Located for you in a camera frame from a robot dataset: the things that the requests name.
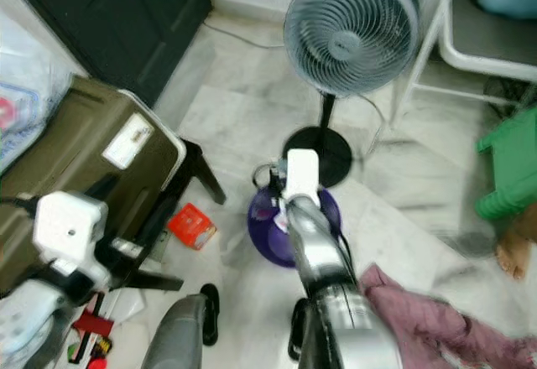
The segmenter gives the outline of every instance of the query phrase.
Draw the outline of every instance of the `green plastic stool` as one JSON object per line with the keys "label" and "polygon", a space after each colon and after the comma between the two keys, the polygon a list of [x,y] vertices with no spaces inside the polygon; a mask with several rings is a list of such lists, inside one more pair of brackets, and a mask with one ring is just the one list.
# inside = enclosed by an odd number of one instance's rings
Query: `green plastic stool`
{"label": "green plastic stool", "polygon": [[476,203],[486,220],[522,212],[537,201],[537,108],[503,122],[477,142],[477,151],[493,153],[496,189]]}

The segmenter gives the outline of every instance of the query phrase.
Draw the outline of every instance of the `red box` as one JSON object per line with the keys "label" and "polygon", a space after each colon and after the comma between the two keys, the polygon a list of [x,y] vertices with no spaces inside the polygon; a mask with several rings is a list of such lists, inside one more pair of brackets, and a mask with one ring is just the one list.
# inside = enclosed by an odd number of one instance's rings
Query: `red box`
{"label": "red box", "polygon": [[168,229],[186,246],[196,250],[200,250],[216,232],[211,220],[191,203],[168,222]]}

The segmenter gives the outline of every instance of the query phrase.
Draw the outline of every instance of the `pink cloth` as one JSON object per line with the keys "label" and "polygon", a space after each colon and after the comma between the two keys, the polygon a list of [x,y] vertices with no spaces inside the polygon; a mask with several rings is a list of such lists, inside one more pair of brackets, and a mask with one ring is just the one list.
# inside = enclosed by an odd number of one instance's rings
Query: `pink cloth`
{"label": "pink cloth", "polygon": [[449,304],[405,291],[376,265],[363,274],[361,285],[397,336],[404,369],[452,369],[442,357],[446,353],[458,356],[461,367],[483,367],[480,363],[493,369],[537,367],[532,357],[536,338],[510,339]]}

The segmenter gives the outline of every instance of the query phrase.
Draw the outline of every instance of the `white plastic bag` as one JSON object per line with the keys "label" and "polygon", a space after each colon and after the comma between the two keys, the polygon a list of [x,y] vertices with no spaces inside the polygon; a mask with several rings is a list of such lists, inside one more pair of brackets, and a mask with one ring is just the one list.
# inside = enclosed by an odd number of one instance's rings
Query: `white plastic bag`
{"label": "white plastic bag", "polygon": [[0,12],[0,174],[43,132],[70,81],[63,60]]}

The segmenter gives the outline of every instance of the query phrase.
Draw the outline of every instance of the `fan base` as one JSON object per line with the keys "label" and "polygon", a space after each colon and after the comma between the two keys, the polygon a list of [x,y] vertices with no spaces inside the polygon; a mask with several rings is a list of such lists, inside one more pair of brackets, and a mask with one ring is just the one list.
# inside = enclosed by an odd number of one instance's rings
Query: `fan base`
{"label": "fan base", "polygon": [[344,180],[352,166],[351,147],[341,134],[325,129],[320,143],[321,128],[305,127],[293,134],[284,145],[284,156],[293,148],[314,149],[319,155],[319,180],[325,187],[332,187]]}

